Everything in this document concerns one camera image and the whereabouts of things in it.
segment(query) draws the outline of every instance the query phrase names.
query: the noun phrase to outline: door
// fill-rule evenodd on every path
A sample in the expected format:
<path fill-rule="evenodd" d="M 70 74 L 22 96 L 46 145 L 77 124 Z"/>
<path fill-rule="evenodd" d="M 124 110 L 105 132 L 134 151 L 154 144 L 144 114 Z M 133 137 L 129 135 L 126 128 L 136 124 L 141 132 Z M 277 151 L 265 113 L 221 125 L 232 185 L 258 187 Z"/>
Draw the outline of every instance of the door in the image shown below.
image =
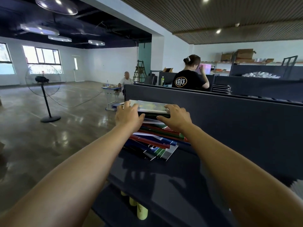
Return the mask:
<path fill-rule="evenodd" d="M 81 56 L 72 55 L 74 60 L 74 76 L 75 81 L 84 81 L 83 61 Z"/>

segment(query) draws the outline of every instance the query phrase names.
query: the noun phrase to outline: hand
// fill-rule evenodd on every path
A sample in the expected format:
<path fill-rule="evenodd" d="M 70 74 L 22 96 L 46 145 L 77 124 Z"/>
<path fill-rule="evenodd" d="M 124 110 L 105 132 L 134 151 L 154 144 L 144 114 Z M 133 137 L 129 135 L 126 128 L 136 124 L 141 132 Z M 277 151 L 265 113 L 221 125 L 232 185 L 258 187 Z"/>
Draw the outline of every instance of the hand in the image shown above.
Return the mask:
<path fill-rule="evenodd" d="M 145 114 L 138 116 L 138 104 L 131 107 L 130 102 L 126 101 L 124 108 L 122 105 L 117 107 L 116 126 L 127 126 L 134 133 L 141 127 L 144 117 Z"/>
<path fill-rule="evenodd" d="M 176 104 L 167 104 L 164 107 L 169 109 L 171 117 L 157 116 L 157 120 L 165 123 L 173 131 L 182 133 L 184 128 L 192 124 L 190 114 L 185 108 L 180 108 Z"/>
<path fill-rule="evenodd" d="M 203 65 L 201 65 L 201 67 L 200 67 L 200 73 L 201 73 L 201 74 L 205 74 L 205 69 L 204 69 L 204 66 L 203 66 Z"/>

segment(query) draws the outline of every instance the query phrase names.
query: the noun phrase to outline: wooden slat ceiling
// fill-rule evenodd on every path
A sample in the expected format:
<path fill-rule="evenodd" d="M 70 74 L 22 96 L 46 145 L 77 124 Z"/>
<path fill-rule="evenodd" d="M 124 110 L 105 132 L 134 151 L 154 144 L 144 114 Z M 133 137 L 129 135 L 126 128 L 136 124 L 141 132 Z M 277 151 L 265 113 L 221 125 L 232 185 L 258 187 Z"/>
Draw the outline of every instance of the wooden slat ceiling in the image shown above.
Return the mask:
<path fill-rule="evenodd" d="M 189 44 L 303 39 L 303 0 L 123 1 Z"/>

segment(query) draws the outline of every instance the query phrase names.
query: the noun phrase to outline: black t-shirt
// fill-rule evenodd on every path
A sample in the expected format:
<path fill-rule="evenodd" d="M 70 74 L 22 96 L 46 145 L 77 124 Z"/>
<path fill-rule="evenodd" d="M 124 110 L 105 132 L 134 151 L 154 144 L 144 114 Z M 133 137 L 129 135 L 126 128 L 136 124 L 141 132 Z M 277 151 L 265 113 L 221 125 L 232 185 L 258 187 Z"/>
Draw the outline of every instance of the black t-shirt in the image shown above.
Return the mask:
<path fill-rule="evenodd" d="M 199 78 L 198 73 L 191 70 L 183 70 L 174 77 L 172 87 L 196 90 L 205 83 Z"/>

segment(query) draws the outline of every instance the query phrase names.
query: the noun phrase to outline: fan base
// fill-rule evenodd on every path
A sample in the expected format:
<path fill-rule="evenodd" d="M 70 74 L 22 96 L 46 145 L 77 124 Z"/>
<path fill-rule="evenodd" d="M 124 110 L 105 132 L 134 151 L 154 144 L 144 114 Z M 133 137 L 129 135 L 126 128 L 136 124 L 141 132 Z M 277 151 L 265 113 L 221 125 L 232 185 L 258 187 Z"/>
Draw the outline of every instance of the fan base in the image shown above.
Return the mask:
<path fill-rule="evenodd" d="M 61 116 L 52 116 L 51 118 L 49 116 L 43 117 L 40 121 L 41 122 L 55 122 L 61 119 Z"/>

